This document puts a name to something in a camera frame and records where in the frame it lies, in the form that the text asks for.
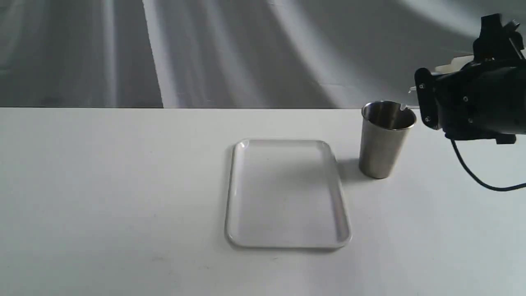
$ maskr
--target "stainless steel cup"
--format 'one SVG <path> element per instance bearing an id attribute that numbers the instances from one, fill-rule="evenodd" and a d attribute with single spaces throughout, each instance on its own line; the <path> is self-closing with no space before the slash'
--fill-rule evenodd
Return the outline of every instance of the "stainless steel cup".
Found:
<path id="1" fill-rule="evenodd" d="M 417 117 L 411 109 L 390 101 L 366 104 L 362 117 L 360 170 L 372 178 L 387 178 Z"/>

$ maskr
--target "white tray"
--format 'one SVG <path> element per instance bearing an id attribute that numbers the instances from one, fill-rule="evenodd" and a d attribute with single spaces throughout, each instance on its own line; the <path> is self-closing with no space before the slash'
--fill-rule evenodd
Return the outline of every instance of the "white tray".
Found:
<path id="1" fill-rule="evenodd" d="M 336 159 L 311 140 L 234 148 L 226 233 L 238 246 L 336 249 L 351 238 Z"/>

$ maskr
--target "white table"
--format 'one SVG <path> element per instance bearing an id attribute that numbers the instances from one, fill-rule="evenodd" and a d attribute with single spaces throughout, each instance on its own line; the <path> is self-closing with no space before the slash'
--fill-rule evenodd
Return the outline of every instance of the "white table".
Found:
<path id="1" fill-rule="evenodd" d="M 357 169 L 358 110 L 0 109 L 1 295 L 524 295 L 526 190 L 488 191 L 414 127 L 393 175 Z M 320 139 L 353 238 L 336 252 L 224 236 L 232 145 Z M 526 180 L 516 145 L 460 143 L 483 180 Z"/>

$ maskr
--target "cup rim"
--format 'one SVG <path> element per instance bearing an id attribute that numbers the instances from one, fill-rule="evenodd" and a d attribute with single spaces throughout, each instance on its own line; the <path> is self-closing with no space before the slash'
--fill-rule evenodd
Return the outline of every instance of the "cup rim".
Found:
<path id="1" fill-rule="evenodd" d="M 378 125 L 378 124 L 374 124 L 374 123 L 371 122 L 368 118 L 365 117 L 365 114 L 364 114 L 364 113 L 365 113 L 365 109 L 366 109 L 368 106 L 370 106 L 370 105 L 372 105 L 372 104 L 378 104 L 378 103 L 392 103 L 392 104 L 396 104 L 396 105 L 398 105 L 399 107 L 402 107 L 402 104 L 397 103 L 397 102 L 393 102 L 393 101 L 389 101 L 389 100 L 379 100 L 379 101 L 373 101 L 373 102 L 369 102 L 369 103 L 365 104 L 365 105 L 362 107 L 362 109 L 361 109 L 362 118 L 363 118 L 364 120 L 366 120 L 367 122 L 373 124 L 374 126 L 377 126 L 377 127 L 381 128 L 381 129 L 384 129 L 384 130 L 386 130 L 386 131 L 404 131 L 404 130 L 408 130 L 408 129 L 412 128 L 412 127 L 416 124 L 416 122 L 417 122 L 417 116 L 416 116 L 416 114 L 413 112 L 413 110 L 411 110 L 411 108 L 409 108 L 409 107 L 407 107 L 407 106 L 406 106 L 406 109 L 409 110 L 409 112 L 411 112 L 411 116 L 413 117 L 413 123 L 412 123 L 411 125 L 406 126 L 406 127 L 403 127 L 403 128 L 401 128 L 401 129 L 389 129 L 389 128 L 387 128 L 387 127 L 383 127 L 383 126 L 380 126 L 380 125 Z"/>

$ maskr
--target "gray curtain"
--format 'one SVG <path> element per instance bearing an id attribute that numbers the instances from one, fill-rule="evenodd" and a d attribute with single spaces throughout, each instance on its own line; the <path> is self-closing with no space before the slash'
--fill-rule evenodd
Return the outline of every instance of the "gray curtain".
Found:
<path id="1" fill-rule="evenodd" d="M 0 105 L 415 105 L 414 71 L 469 55 L 496 12 L 526 2 L 0 0 Z"/>

